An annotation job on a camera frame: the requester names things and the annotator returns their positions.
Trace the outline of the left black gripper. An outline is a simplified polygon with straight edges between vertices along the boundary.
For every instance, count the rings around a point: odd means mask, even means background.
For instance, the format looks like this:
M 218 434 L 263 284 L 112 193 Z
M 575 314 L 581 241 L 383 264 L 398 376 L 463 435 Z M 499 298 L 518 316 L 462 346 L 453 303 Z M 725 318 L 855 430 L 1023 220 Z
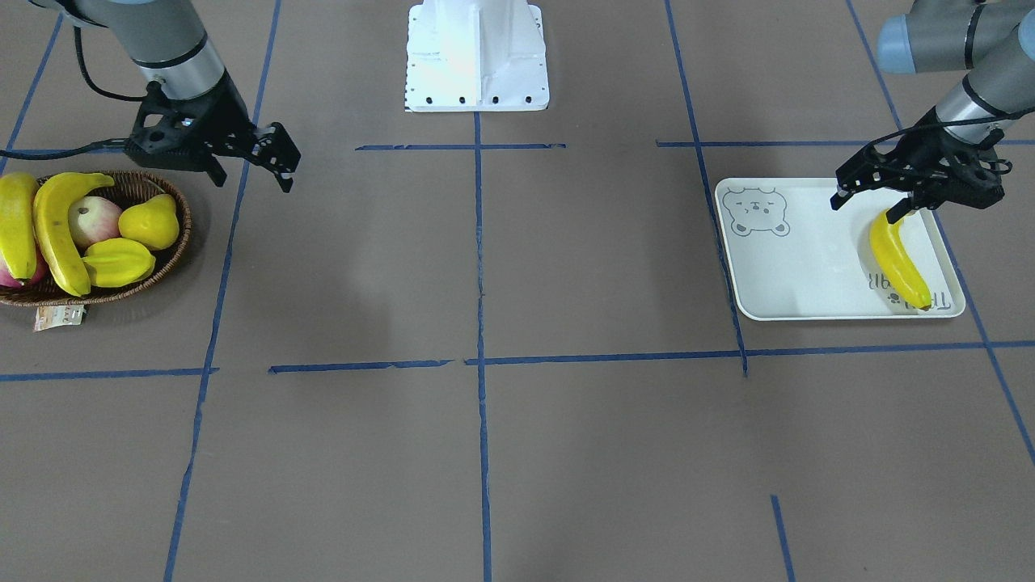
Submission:
M 835 172 L 838 188 L 830 207 L 839 211 L 859 192 L 890 188 L 905 196 L 886 210 L 888 225 L 946 202 L 988 209 L 1004 198 L 1002 176 L 1012 169 L 995 153 L 1002 137 L 998 120 L 942 122 L 931 110 L 903 133 L 890 154 L 867 144 L 844 162 Z

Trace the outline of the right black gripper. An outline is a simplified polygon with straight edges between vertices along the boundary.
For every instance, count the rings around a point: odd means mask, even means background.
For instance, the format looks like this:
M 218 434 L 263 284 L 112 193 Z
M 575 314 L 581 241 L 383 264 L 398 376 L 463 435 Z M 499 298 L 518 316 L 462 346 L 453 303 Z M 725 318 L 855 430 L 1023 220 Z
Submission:
M 269 171 L 284 194 L 294 187 L 301 161 L 280 122 L 252 124 L 228 72 L 193 99 L 172 99 L 160 82 L 148 82 L 125 154 L 143 168 L 206 173 L 217 188 L 228 178 L 218 156 L 235 156 Z

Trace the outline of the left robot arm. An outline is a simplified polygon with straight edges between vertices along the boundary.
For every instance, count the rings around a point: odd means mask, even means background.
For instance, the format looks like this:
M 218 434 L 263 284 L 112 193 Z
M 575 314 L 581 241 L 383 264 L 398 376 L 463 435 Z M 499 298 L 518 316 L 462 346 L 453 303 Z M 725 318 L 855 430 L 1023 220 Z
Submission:
M 890 224 L 943 203 L 987 209 L 1004 198 L 1012 169 L 995 145 L 1034 104 L 1034 11 L 1031 1 L 915 1 L 887 19 L 877 37 L 877 66 L 888 74 L 962 71 L 916 123 L 891 133 L 883 154 L 873 140 L 836 171 L 839 210 L 858 192 L 888 188 L 901 201 Z

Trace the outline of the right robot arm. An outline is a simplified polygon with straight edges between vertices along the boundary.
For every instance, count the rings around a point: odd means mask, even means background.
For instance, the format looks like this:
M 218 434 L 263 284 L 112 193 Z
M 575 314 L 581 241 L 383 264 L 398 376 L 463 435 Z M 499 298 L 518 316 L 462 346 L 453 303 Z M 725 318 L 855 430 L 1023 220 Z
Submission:
M 256 125 L 189 1 L 40 1 L 73 25 L 108 29 L 146 79 L 123 150 L 138 166 L 204 173 L 240 158 L 293 187 L 301 155 L 280 123 Z

